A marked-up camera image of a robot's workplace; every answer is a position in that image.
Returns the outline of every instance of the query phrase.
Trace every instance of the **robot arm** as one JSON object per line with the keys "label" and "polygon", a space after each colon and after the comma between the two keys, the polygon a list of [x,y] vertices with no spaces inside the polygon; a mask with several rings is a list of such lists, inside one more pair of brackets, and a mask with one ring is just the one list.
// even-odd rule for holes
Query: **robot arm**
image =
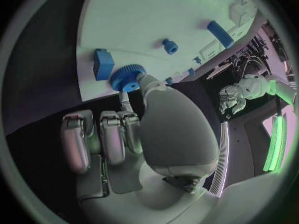
{"label": "robot arm", "polygon": [[278,77],[248,74],[239,83],[226,86],[220,91],[220,111],[224,114],[226,109],[232,108],[232,114],[235,114],[245,108],[246,99],[253,100],[265,93],[278,95],[293,107],[297,102],[296,90],[279,80]]}

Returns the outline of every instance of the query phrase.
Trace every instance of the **white panel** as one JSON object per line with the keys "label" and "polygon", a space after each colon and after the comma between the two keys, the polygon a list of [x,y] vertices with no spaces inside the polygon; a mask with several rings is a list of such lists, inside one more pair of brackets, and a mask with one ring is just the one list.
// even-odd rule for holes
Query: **white panel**
{"label": "white panel", "polygon": [[[196,56],[203,58],[199,51],[215,40],[206,29],[208,23],[215,20],[226,31],[235,26],[229,15],[233,3],[235,0],[85,0],[77,47],[82,100],[113,94],[107,81],[96,82],[92,71],[84,71],[92,68],[96,48],[111,53],[114,70],[137,63],[161,80],[178,73],[182,76],[176,82],[183,79],[188,69],[199,67],[193,61]],[[178,44],[175,54],[165,52],[165,38]],[[217,43],[213,56],[224,50]]]}

